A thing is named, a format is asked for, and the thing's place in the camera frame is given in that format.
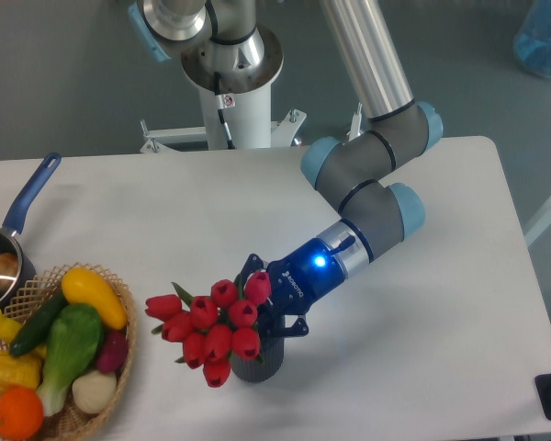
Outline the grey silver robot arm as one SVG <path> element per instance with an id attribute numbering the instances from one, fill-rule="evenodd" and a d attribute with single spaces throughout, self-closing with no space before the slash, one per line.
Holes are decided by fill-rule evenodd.
<path id="1" fill-rule="evenodd" d="M 263 337 L 304 335 L 305 314 L 324 295 L 416 232 L 425 212 L 407 186 L 382 179 L 441 140 L 434 108 L 413 98 L 375 1 L 324 1 L 343 64 L 370 124 L 349 141 L 313 142 L 301 171 L 340 219 L 281 260 L 245 263 L 271 282 L 259 307 Z M 288 146 L 294 119 L 271 120 L 271 85 L 283 65 L 276 35 L 260 25 L 252 1 L 137 1 L 129 18 L 152 57 L 177 59 L 197 88 L 211 150 Z"/>

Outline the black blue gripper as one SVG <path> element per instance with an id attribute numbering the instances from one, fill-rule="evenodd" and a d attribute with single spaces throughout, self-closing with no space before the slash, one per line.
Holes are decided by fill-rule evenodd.
<path id="1" fill-rule="evenodd" d="M 258 254 L 250 254 L 235 277 L 237 288 L 244 288 L 255 273 L 270 278 L 271 309 L 259 310 L 258 332 L 261 338 L 296 338 L 309 333 L 305 313 L 326 294 L 345 281 L 337 248 L 313 238 L 286 257 L 268 264 Z M 286 315 L 297 315 L 287 324 Z"/>

